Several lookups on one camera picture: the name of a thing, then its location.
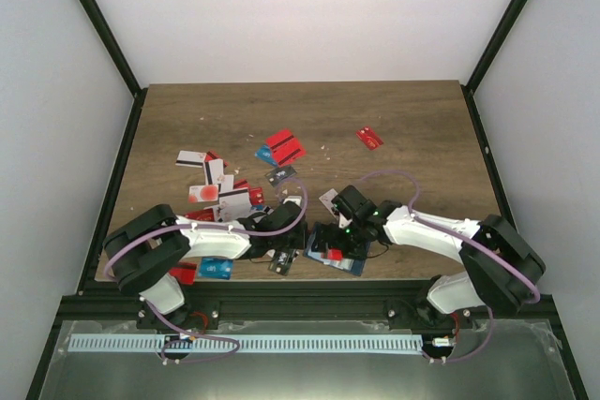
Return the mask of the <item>white floral VIP card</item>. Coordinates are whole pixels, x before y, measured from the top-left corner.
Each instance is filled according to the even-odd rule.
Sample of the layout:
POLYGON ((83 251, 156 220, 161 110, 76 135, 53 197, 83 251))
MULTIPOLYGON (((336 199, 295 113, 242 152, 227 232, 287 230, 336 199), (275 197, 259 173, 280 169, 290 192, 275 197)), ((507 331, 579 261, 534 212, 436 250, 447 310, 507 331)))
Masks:
POLYGON ((338 195, 337 191, 334 188, 331 188, 319 196, 319 200, 320 200, 321 204, 332 215, 338 215, 338 209, 333 203, 333 200, 337 195, 338 195))

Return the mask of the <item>red striped card bottom-left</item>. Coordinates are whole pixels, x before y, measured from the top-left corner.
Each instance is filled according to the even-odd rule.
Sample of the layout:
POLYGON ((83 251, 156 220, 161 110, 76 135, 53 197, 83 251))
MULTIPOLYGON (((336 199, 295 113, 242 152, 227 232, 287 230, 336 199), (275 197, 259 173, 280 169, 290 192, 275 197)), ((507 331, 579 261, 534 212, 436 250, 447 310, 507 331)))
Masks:
POLYGON ((195 263, 179 263, 169 270, 169 275, 176 278, 182 285, 191 286, 195 282, 198 265, 195 263))

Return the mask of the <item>white striped card upright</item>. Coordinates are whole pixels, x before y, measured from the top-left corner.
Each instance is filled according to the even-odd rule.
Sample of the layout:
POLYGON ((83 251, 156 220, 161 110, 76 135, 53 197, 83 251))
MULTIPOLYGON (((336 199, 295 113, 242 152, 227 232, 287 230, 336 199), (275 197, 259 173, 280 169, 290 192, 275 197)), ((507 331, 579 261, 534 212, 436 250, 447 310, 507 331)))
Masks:
POLYGON ((203 163, 205 183, 219 185, 224 180, 224 161, 220 158, 211 159, 203 163))

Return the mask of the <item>red striped card bottom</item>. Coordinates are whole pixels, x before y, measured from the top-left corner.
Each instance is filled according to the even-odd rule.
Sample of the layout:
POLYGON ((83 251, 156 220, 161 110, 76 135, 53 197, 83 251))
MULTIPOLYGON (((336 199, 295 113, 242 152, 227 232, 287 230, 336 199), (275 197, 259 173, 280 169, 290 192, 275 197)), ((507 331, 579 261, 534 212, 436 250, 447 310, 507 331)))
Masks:
POLYGON ((328 249, 326 252, 326 258, 332 261, 341 261, 344 259, 342 251, 336 248, 328 249))

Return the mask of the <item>blue card top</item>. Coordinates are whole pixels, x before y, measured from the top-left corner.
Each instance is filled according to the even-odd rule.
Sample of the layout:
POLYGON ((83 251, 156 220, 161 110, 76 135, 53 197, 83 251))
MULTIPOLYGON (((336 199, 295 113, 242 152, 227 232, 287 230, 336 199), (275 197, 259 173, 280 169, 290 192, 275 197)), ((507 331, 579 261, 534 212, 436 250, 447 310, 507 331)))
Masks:
POLYGON ((263 146, 261 146, 255 152, 255 156, 257 158, 259 158, 261 161, 269 164, 272 167, 276 167, 278 165, 278 163, 276 162, 276 160, 272 157, 271 149, 266 144, 264 144, 263 146))

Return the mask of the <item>blue card bottom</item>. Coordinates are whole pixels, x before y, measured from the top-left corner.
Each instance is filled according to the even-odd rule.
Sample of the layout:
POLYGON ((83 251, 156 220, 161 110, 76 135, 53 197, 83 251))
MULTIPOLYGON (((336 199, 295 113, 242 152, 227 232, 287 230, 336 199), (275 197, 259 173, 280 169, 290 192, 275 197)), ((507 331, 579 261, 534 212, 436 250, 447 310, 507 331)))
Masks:
POLYGON ((231 259, 202 258, 198 266, 198 277, 230 280, 233 273, 231 259))

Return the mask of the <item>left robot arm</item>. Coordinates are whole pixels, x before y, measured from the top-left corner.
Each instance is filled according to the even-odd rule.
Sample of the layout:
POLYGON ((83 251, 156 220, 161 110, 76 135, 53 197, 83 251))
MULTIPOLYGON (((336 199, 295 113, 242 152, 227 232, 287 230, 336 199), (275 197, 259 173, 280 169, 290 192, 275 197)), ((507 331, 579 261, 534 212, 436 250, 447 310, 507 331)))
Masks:
POLYGON ((308 237, 306 209, 287 200, 272 213, 216 223, 176 215, 157 205, 107 236, 104 274, 125 295, 139 295, 170 328, 184 327, 191 305, 170 270, 189 258, 258 259, 270 250, 291 255, 308 237))

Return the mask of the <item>white striped card top-left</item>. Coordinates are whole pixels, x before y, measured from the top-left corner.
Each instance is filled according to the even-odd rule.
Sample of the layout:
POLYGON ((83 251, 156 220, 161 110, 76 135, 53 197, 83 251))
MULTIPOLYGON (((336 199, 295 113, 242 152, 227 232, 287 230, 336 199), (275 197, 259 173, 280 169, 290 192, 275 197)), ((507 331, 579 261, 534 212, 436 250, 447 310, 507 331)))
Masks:
POLYGON ((182 150, 177 155, 175 165, 181 167, 201 168, 205 159, 206 153, 182 150))

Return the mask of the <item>blue card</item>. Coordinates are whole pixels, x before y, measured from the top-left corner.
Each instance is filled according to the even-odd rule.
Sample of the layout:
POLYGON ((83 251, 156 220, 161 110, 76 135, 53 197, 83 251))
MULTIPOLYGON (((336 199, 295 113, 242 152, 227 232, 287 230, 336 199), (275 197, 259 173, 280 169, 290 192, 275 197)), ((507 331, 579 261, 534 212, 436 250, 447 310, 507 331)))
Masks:
POLYGON ((278 165, 278 163, 276 162, 276 160, 272 157, 271 149, 266 144, 264 144, 263 146, 261 146, 255 152, 255 156, 257 158, 259 158, 261 161, 269 164, 272 167, 276 167, 278 165))
POLYGON ((231 259, 202 258, 198 266, 198 277, 230 280, 233 273, 231 259))

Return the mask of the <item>white red-circle card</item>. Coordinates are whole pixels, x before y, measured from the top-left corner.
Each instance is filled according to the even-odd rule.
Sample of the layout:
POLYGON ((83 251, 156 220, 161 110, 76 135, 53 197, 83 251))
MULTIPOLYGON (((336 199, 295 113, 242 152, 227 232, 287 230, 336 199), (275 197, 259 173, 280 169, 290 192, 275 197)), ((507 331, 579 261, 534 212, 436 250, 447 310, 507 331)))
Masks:
POLYGON ((190 203, 213 202, 218 200, 218 185, 193 185, 188 189, 190 203))

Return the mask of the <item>black VIP card bottom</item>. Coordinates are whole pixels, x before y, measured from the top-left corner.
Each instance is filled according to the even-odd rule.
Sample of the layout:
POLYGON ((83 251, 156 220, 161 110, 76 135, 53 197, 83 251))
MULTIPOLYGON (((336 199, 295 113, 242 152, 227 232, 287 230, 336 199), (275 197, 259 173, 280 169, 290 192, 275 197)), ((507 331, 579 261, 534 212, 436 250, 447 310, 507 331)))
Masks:
POLYGON ((287 276, 293 262, 298 257, 299 251, 276 251, 274 257, 271 259, 268 270, 274 274, 278 274, 281 276, 287 276))

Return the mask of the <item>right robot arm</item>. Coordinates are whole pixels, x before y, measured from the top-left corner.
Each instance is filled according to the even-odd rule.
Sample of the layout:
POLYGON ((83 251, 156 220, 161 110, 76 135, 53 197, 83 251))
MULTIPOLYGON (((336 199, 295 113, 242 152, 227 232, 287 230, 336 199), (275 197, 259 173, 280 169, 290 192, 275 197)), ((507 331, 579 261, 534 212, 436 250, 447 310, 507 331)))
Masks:
POLYGON ((332 208, 346 223, 317 226, 314 244, 324 255, 338 251, 345 259, 365 260, 377 242, 418 247, 463 266, 459 274, 435 278, 417 303, 416 315, 429 328, 461 309, 486 306, 515 315, 540 299, 537 284, 546 265, 501 216, 475 221, 422 214, 396 201, 375 204, 352 185, 333 197, 332 208))

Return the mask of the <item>blue leather card holder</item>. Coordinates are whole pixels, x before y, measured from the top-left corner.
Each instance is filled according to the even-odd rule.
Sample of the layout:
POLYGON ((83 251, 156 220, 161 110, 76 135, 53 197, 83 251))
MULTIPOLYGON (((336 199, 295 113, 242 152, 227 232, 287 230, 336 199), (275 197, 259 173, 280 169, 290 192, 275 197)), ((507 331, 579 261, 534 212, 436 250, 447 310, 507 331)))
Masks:
POLYGON ((364 271, 370 243, 352 236, 335 224, 316 222, 303 256, 354 276, 364 271))

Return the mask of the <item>red gold cards pile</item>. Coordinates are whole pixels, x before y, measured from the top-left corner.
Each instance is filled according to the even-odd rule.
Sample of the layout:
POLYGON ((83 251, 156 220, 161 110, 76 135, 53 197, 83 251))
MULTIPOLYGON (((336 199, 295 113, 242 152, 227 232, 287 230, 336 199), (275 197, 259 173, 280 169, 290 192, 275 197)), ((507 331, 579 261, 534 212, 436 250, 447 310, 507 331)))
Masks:
POLYGON ((215 209, 213 207, 202 208, 201 210, 185 214, 185 218, 202 222, 215 222, 215 209))

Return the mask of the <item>red striped card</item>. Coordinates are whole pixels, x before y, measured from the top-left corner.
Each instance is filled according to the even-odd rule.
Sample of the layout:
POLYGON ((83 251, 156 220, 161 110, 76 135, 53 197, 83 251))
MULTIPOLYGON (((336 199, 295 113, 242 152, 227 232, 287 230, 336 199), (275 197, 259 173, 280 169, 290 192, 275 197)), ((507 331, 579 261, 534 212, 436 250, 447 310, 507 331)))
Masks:
POLYGON ((326 258, 332 261, 341 261, 344 259, 342 251, 336 248, 328 249, 326 252, 326 258))
POLYGON ((271 157, 281 166, 291 165, 306 154, 300 140, 289 129, 282 129, 265 140, 271 157))
POLYGON ((169 275, 176 278, 182 285, 191 286, 195 282, 198 265, 195 263, 179 263, 169 270, 169 275))

